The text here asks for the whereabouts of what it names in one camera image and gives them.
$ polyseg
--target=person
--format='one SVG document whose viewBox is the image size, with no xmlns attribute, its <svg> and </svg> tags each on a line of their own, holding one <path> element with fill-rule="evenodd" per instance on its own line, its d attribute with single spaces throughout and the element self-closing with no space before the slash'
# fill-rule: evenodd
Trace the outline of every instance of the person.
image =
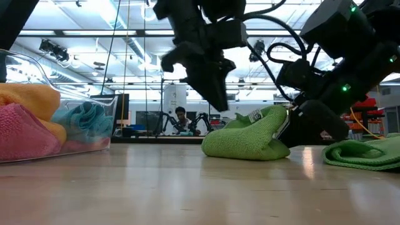
<svg viewBox="0 0 400 225">
<path fill-rule="evenodd" d="M 178 120 L 178 125 L 181 126 L 183 129 L 189 131 L 189 124 L 192 123 L 192 121 L 188 118 L 186 118 L 186 110 L 185 108 L 179 106 L 175 109 L 176 117 Z M 200 135 L 201 132 L 199 130 L 196 130 L 196 133 L 194 135 L 198 136 Z"/>
</svg>

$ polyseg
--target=folded green cloth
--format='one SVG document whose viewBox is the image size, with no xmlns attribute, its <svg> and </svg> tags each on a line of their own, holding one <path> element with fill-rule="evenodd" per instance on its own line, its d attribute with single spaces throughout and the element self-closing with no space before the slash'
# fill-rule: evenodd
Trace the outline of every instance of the folded green cloth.
<svg viewBox="0 0 400 225">
<path fill-rule="evenodd" d="M 286 109 L 269 106 L 261 111 L 261 119 L 254 116 L 259 111 L 248 116 L 237 115 L 237 120 L 228 123 L 224 129 L 209 133 L 202 142 L 202 151 L 212 157 L 259 161 L 290 155 L 290 150 L 281 141 L 273 139 L 286 119 Z"/>
<path fill-rule="evenodd" d="M 360 142 L 345 140 L 326 147 L 322 156 L 334 166 L 383 171 L 400 168 L 400 134 L 386 139 Z"/>
</svg>

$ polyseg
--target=wooden table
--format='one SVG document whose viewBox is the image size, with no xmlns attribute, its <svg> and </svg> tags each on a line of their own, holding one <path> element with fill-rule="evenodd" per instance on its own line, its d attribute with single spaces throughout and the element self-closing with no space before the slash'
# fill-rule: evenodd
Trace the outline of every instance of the wooden table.
<svg viewBox="0 0 400 225">
<path fill-rule="evenodd" d="M 400 175 L 288 159 L 205 157 L 198 145 L 111 151 L 0 167 L 1 225 L 400 224 Z"/>
</svg>

